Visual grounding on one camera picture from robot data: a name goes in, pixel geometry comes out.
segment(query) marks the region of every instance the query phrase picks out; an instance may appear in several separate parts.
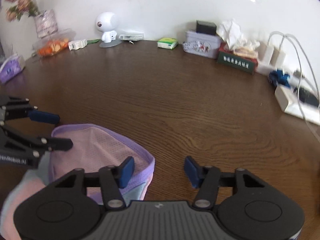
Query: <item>black box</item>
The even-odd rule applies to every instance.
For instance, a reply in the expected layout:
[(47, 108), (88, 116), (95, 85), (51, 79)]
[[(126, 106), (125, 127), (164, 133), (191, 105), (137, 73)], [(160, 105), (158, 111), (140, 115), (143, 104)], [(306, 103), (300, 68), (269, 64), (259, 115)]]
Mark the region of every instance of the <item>black box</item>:
[(215, 23), (197, 21), (196, 32), (209, 34), (209, 35), (216, 35), (217, 26), (215, 25)]

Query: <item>wooden table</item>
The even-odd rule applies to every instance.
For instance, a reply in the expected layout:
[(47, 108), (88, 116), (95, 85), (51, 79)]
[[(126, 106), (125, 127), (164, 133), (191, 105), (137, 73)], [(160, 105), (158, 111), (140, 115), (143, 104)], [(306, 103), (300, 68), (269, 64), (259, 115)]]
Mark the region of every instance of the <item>wooden table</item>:
[[(141, 41), (30, 59), (2, 92), (58, 113), (63, 124), (94, 123), (145, 147), (156, 158), (146, 200), (191, 201), (196, 191), (183, 172), (191, 155), (222, 171), (255, 173), (304, 209), (300, 239), (320, 238), (320, 144), (303, 120), (281, 112), (265, 76), (187, 54), (181, 46), (171, 51)], [(53, 129), (30, 120), (8, 123), (33, 135)], [(24, 172), (1, 166), (1, 201)], [(221, 190), (218, 203), (230, 194)]]

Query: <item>purple border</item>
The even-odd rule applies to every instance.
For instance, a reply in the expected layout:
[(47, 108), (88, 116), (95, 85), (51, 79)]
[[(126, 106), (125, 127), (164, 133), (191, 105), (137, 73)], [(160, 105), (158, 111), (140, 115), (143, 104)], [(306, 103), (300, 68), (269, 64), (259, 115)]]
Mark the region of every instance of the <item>purple border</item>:
[[(129, 183), (128, 186), (124, 189), (120, 189), (121, 194), (125, 194), (128, 191), (130, 191), (131, 189), (139, 186), (141, 183), (145, 182), (149, 175), (153, 173), (154, 169), (155, 169), (155, 158), (146, 150), (144, 149), (142, 146), (140, 146), (139, 144), (137, 144), (136, 142), (130, 140), (129, 138), (120, 135), (116, 132), (113, 132), (107, 128), (95, 125), (95, 124), (70, 124), (70, 125), (62, 125), (59, 126), (57, 128), (55, 128), (52, 133), (51, 136), (55, 137), (57, 134), (62, 133), (62, 132), (67, 132), (67, 131), (75, 131), (75, 130), (83, 130), (89, 127), (95, 127), (98, 129), (101, 129), (105, 132), (107, 132), (108, 134), (110, 134), (113, 138), (115, 138), (116, 140), (120, 141), (121, 143), (123, 143), (124, 145), (126, 145), (127, 147), (129, 147), (130, 149), (132, 149), (133, 151), (135, 151), (138, 155), (140, 155), (145, 161), (147, 161), (149, 163), (148, 167), (145, 168), (143, 171), (141, 171), (139, 174), (134, 175)], [(49, 162), (49, 181), (52, 182), (53, 178), (54, 178), (54, 173), (53, 173), (53, 167), (51, 165), (51, 155), (50, 155), (50, 162)], [(98, 195), (101, 195), (100, 193), (95, 194), (93, 196), (91, 196), (91, 198), (96, 199), (97, 197), (99, 197)]]

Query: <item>purple package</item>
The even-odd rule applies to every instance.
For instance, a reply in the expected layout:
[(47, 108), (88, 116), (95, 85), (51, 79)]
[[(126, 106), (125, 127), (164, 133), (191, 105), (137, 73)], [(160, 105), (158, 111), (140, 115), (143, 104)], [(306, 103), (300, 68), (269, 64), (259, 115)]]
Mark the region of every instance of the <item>purple package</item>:
[(25, 67), (25, 61), (22, 56), (14, 54), (7, 58), (0, 68), (0, 81), (6, 83), (18, 75)]

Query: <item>circular cover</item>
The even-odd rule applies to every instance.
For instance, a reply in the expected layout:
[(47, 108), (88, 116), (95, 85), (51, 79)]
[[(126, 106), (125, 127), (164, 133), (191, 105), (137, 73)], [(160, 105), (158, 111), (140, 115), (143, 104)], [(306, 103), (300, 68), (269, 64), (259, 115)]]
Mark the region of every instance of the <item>circular cover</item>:
[(217, 215), (226, 230), (248, 240), (290, 239), (304, 223), (303, 211), (294, 201), (261, 188), (225, 199)]
[(89, 197), (56, 188), (52, 194), (36, 194), (23, 202), (14, 214), (22, 239), (81, 239), (99, 222), (100, 208)]

